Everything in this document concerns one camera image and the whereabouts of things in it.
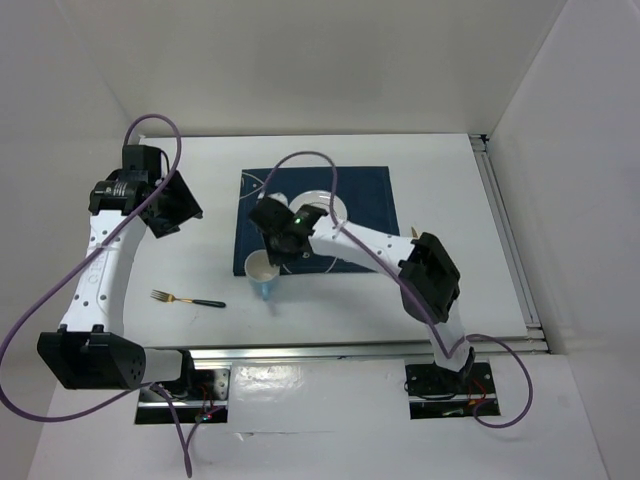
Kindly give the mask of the light blue mug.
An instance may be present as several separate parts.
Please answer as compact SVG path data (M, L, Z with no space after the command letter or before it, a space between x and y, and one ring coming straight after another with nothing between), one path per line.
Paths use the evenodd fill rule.
M244 262L245 275L257 296L269 301L279 279L280 268L273 266L266 250L256 250Z

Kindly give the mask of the white plate blue rim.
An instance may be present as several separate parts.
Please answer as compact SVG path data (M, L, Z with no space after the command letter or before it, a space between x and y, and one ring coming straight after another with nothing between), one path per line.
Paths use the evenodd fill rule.
M310 190L297 195L289 202L289 208L297 212L304 205L311 205L329 212L331 193L324 190ZM340 220L348 219L348 210L344 202L338 197L334 197L333 211Z

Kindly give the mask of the blue whale placemat cloth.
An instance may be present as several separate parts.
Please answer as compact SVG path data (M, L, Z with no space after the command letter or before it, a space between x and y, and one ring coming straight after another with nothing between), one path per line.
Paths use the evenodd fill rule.
M236 236L232 271L243 276L248 255L264 247L259 231L249 221L249 211L271 172L269 168L244 169L241 173L240 197L237 212ZM346 205L348 219L358 225L392 235L399 234L389 168L386 166L339 167L337 193ZM267 193L282 194L289 202L310 190L329 191L332 171L329 167L281 168L269 182ZM287 275L365 273L363 267L343 260L312 256L281 267Z

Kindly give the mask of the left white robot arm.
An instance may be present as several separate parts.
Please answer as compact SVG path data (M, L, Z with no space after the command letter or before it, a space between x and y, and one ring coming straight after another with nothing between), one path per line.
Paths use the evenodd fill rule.
M163 238L203 211L181 174L165 177L159 148L128 145L122 166L90 193L89 264L58 329L39 336L37 352L71 390L127 390L147 371L142 346L124 337L131 269L145 233Z

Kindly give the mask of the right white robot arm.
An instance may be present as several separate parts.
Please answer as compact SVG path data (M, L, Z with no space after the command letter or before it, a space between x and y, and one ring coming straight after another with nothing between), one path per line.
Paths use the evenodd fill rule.
M325 207L302 204L292 211L275 196L261 195L248 217L274 266L309 254L389 277L400 289L405 312L429 329L440 387L457 392L469 383L474 351L457 307L461 275L438 237L401 237L357 225L335 213L333 198Z

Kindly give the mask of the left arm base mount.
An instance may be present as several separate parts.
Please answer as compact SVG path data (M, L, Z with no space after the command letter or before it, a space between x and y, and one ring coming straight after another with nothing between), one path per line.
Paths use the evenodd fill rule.
M190 369L178 380L162 384L181 424L224 424L228 421L231 369ZM138 397L136 425L168 425L174 422L164 398L150 389Z

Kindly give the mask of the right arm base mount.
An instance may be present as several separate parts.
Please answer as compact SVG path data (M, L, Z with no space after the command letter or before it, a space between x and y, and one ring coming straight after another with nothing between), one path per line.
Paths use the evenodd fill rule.
M434 363L405 366L404 390L408 395L412 420L499 416L500 407L488 362L477 362L462 383L446 380Z

